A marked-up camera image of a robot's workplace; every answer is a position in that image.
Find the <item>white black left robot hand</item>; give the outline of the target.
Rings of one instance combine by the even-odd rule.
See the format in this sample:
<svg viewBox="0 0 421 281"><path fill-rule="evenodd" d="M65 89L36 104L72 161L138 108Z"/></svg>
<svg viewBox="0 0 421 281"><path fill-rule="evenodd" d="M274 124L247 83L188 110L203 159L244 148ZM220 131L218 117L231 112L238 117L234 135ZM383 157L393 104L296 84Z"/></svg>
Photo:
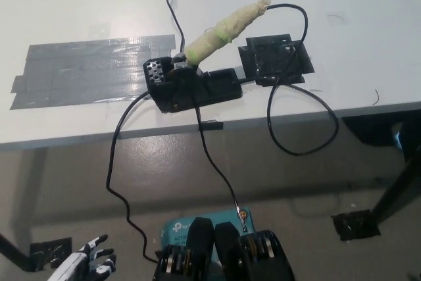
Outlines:
<svg viewBox="0 0 421 281"><path fill-rule="evenodd" d="M107 234L87 242L71 253L47 279L48 281L106 280L116 271L114 249L97 249Z"/></svg>

